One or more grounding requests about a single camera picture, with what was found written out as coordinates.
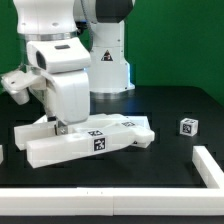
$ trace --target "black table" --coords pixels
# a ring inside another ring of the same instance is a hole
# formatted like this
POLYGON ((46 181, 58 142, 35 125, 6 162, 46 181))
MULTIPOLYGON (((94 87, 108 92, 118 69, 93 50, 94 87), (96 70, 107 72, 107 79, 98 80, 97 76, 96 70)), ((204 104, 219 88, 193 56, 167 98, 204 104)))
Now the black table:
MULTIPOLYGON (((106 102, 91 101, 91 114, 147 116, 155 141, 147 148, 116 152, 32 169, 14 144, 13 127, 33 123, 44 115, 34 98, 18 106, 0 96, 0 144, 4 162, 0 187, 205 187, 192 163, 194 145, 204 145, 224 166, 224 108, 194 87, 137 87, 135 95, 106 102), (179 134, 183 118, 199 120, 194 137, 179 134)), ((0 217, 0 223, 223 223, 224 217, 0 217)))

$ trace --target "white cube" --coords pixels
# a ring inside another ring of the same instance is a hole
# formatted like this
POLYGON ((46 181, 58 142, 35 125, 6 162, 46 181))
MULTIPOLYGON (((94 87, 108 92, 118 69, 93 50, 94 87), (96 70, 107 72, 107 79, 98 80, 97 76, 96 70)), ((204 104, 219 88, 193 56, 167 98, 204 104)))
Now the white cube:
POLYGON ((185 118, 180 122, 180 134, 194 136, 198 132, 198 120, 185 118))

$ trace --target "green wall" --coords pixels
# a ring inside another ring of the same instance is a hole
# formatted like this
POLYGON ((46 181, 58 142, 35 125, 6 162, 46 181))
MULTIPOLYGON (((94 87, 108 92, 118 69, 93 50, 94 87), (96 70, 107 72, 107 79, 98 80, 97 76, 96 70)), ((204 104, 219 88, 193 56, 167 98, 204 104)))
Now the green wall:
MULTIPOLYGON (((0 0, 0 73, 20 63, 16 25, 12 0, 0 0)), ((224 105, 223 0, 136 0, 126 27, 137 85, 196 86, 224 105)))

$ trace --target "white block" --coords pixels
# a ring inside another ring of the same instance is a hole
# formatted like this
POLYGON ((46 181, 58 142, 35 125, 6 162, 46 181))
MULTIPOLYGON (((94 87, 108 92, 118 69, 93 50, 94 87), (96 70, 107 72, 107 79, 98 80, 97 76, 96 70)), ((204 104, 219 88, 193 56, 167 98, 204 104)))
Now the white block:
POLYGON ((0 164, 3 162, 4 157, 3 157, 3 148, 2 145, 0 145, 0 164))
POLYGON ((185 118, 180 122, 180 134, 194 136, 198 132, 198 120, 185 118))
POLYGON ((195 146, 194 165, 208 188, 224 189, 224 174, 204 146, 195 146))

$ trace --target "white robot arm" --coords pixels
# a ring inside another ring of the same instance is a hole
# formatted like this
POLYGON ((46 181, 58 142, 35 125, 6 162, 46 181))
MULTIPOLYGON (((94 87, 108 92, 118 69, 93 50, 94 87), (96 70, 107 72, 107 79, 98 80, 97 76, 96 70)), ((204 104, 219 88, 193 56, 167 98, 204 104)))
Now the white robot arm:
POLYGON ((47 122, 44 117, 32 125, 15 127, 15 143, 27 150, 32 167, 106 153, 133 142, 146 148, 154 140, 149 126, 144 128, 117 114, 89 116, 89 81, 84 68, 91 60, 76 37, 76 0, 14 3, 27 72, 10 72, 2 84, 19 104, 29 100, 28 88, 43 103, 47 116, 57 118, 47 122))
POLYGON ((65 125, 85 121, 89 116, 89 84, 84 68, 91 60, 76 37, 75 0, 14 3, 27 73, 4 76, 3 86, 19 104, 28 101, 28 87, 42 101, 47 114, 65 125))
POLYGON ((77 0, 76 22, 87 20, 91 67, 87 69, 91 97, 119 99, 134 92, 130 66, 124 58, 124 19, 135 0, 77 0))

